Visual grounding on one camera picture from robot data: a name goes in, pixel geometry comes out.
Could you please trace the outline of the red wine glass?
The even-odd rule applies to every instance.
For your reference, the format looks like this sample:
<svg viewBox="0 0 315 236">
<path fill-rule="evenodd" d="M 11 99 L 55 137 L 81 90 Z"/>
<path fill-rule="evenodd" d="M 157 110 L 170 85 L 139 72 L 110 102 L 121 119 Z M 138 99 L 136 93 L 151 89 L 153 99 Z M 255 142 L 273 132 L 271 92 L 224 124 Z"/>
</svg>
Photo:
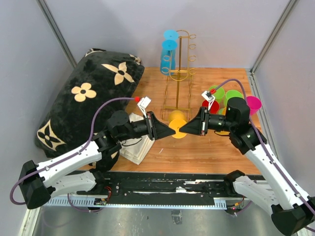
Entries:
<svg viewBox="0 0 315 236">
<path fill-rule="evenodd" d="M 208 105 L 209 105 L 208 101 L 204 100 L 204 101 L 202 102 L 202 107 L 208 108 Z M 215 100 L 215 101 L 213 102 L 211 108 L 210 108 L 210 113 L 211 113 L 211 114 L 217 114 L 217 112 L 219 111 L 219 108 L 220 108 L 220 105 L 219 105 L 219 103 Z"/>
</svg>

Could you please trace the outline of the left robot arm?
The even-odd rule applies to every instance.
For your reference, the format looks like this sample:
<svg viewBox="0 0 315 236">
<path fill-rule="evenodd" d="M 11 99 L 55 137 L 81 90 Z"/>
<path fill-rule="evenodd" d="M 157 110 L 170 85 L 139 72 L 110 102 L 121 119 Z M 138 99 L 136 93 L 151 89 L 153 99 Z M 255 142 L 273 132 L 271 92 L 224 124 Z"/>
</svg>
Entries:
<svg viewBox="0 0 315 236">
<path fill-rule="evenodd" d="M 103 131 L 76 149 L 38 164 L 32 160 L 23 164 L 18 185 L 24 204 L 27 209 L 36 209 L 53 197 L 71 192 L 101 194 L 105 190 L 101 173 L 111 169 L 122 141 L 143 136 L 155 141 L 174 134 L 153 112 L 147 112 L 142 120 L 130 121 L 125 111 L 116 111 Z"/>
</svg>

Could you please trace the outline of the magenta wine glass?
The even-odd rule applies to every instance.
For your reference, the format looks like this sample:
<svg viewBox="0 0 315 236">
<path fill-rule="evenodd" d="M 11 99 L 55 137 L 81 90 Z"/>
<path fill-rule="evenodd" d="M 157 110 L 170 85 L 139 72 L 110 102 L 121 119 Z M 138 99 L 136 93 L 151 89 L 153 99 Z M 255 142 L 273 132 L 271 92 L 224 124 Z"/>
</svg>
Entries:
<svg viewBox="0 0 315 236">
<path fill-rule="evenodd" d="M 247 105 L 250 108 L 250 116 L 256 114 L 262 107 L 260 99 L 255 96 L 247 96 Z"/>
</svg>

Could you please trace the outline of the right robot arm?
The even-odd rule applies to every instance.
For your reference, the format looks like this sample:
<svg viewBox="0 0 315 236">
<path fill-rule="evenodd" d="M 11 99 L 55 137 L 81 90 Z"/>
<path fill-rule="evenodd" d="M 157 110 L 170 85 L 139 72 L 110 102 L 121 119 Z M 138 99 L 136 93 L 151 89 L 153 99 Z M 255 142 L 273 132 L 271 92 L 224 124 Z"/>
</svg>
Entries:
<svg viewBox="0 0 315 236">
<path fill-rule="evenodd" d="M 180 132 L 204 136 L 208 130 L 226 131 L 233 146 L 261 172 L 271 190 L 250 180 L 241 171 L 225 176 L 223 191 L 248 198 L 271 217 L 275 227 L 291 236 L 315 221 L 315 199 L 289 175 L 272 152 L 266 138 L 250 122 L 250 108 L 239 97 L 229 99 L 225 115 L 210 114 L 204 107 Z"/>
</svg>

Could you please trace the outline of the green wine glass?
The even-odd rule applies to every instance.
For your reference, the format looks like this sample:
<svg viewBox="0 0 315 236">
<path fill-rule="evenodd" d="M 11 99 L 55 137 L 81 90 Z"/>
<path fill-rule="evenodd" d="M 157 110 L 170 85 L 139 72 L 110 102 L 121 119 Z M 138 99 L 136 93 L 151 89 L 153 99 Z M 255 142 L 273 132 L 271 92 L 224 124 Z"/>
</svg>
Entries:
<svg viewBox="0 0 315 236">
<path fill-rule="evenodd" d="M 212 96 L 215 97 L 215 100 L 218 103 L 221 103 L 224 96 L 225 96 L 225 90 L 223 87 L 220 87 L 217 89 L 217 85 L 213 85 L 209 88 L 209 91 L 211 92 Z"/>
<path fill-rule="evenodd" d="M 222 115 L 223 114 L 223 111 L 224 109 L 226 108 L 227 106 L 227 102 L 229 99 L 233 98 L 233 97 L 240 97 L 240 98 L 244 98 L 244 96 L 237 90 L 228 90 L 226 93 L 225 93 L 225 96 L 223 97 L 223 108 L 221 108 L 219 110 L 219 115 Z"/>
</svg>

